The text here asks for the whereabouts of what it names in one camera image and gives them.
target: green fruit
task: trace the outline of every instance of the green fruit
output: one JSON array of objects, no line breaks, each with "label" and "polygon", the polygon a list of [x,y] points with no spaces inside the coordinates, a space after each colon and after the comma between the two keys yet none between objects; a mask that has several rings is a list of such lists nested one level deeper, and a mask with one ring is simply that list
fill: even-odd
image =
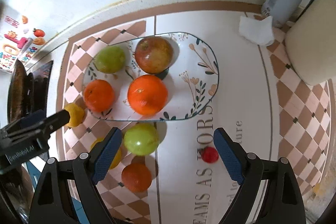
[{"label": "green fruit", "polygon": [[133,154],[144,156],[154,152],[159,146],[159,135],[149,123],[139,123],[126,131],[125,147]]},{"label": "green fruit", "polygon": [[125,65],[125,53],[118,46],[107,46],[96,55],[94,64],[98,71],[104,74],[114,74]]}]

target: tissue paper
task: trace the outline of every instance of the tissue paper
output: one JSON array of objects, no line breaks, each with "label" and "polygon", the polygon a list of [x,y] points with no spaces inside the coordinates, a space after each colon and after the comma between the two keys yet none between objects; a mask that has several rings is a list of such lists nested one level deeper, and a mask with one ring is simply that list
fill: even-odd
[{"label": "tissue paper", "polygon": [[255,44],[261,46],[271,45],[274,42],[272,16],[269,16],[262,21],[241,16],[239,34]]}]

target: yellow fruit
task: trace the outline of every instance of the yellow fruit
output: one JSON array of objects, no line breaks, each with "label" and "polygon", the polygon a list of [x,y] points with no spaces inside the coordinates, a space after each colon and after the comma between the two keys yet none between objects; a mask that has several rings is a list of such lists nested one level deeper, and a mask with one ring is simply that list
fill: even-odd
[{"label": "yellow fruit", "polygon": [[[97,140],[94,141],[94,143],[91,145],[91,149],[93,149],[93,147],[95,146],[96,143],[98,142],[101,142],[104,138],[98,138]],[[119,148],[116,155],[114,156],[114,159],[110,165],[110,168],[109,169],[113,169],[115,167],[117,167],[117,165],[120,163],[121,161],[121,158],[122,158],[122,155],[121,155],[121,149]]]},{"label": "yellow fruit", "polygon": [[66,126],[77,127],[83,122],[85,111],[81,107],[75,103],[70,103],[66,105],[64,109],[70,114],[70,121]]}]

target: pan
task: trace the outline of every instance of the pan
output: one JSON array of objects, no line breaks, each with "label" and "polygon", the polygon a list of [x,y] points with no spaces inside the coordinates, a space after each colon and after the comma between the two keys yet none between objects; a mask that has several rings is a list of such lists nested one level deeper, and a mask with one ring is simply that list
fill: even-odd
[{"label": "pan", "polygon": [[34,76],[33,73],[29,73],[26,77],[25,85],[25,115],[32,114],[34,112]]},{"label": "pan", "polygon": [[26,76],[25,67],[19,60],[16,60],[8,90],[7,119],[9,123],[20,119],[26,114]]}]

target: tangerine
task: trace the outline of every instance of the tangerine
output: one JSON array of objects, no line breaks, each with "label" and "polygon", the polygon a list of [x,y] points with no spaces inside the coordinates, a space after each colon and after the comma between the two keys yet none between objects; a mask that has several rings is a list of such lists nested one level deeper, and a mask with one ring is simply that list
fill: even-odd
[{"label": "tangerine", "polygon": [[131,108],[145,116],[154,115],[162,110],[167,98],[165,84],[155,75],[142,75],[133,80],[127,93]]},{"label": "tangerine", "polygon": [[94,112],[108,110],[114,101],[114,90],[109,82],[96,79],[90,82],[83,91],[86,106]]},{"label": "tangerine", "polygon": [[121,181],[133,193],[145,192],[152,184],[152,174],[146,165],[132,163],[121,172]]}]

